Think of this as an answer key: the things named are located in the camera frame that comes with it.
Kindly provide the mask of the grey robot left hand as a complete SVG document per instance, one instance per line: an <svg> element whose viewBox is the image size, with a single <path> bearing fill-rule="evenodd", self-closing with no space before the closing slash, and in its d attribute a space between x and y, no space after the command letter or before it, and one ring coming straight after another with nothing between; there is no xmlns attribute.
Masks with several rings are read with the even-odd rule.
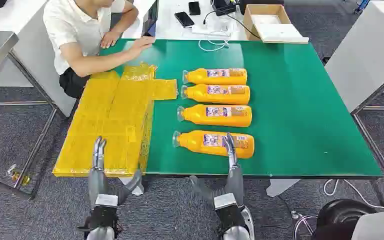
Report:
<svg viewBox="0 0 384 240"><path fill-rule="evenodd" d="M104 151L107 141L99 136L93 148L92 167L88 174L88 197L93 209L96 205L116 207L123 204L133 190L142 183L141 169L137 169L132 179L120 187L112 190L105 175Z"/></svg>

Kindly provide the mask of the person's right hand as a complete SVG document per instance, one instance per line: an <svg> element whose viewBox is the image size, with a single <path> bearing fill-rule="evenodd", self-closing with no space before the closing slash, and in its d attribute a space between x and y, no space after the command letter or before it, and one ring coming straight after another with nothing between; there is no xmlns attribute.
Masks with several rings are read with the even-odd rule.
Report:
<svg viewBox="0 0 384 240"><path fill-rule="evenodd" d="M142 36L135 40L127 51L129 60L137 58L144 50L151 47L155 41L156 38L153 36Z"/></svg>

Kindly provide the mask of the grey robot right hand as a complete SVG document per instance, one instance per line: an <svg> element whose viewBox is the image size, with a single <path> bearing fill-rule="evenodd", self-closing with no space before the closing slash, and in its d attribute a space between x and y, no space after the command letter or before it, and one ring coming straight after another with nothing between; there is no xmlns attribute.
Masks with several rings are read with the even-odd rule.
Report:
<svg viewBox="0 0 384 240"><path fill-rule="evenodd" d="M191 181L193 189L198 192L213 207L215 207L215 197L230 193L234 195L238 206L243 206L244 181L242 169L238 164L233 136L230 133L227 133L226 136L222 136L222 143L225 146L229 160L229 170L226 184L218 189L210 189L195 175L191 175L189 179Z"/></svg>

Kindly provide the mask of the person's left hand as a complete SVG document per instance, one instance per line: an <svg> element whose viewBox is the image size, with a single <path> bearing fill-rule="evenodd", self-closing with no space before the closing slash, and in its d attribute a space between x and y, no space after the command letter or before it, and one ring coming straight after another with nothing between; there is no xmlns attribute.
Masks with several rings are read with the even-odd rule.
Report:
<svg viewBox="0 0 384 240"><path fill-rule="evenodd" d="M121 36L121 33L117 31L106 32L102 37L102 40L100 42L100 47L102 49L108 49L114 46L117 43L120 36Z"/></svg>

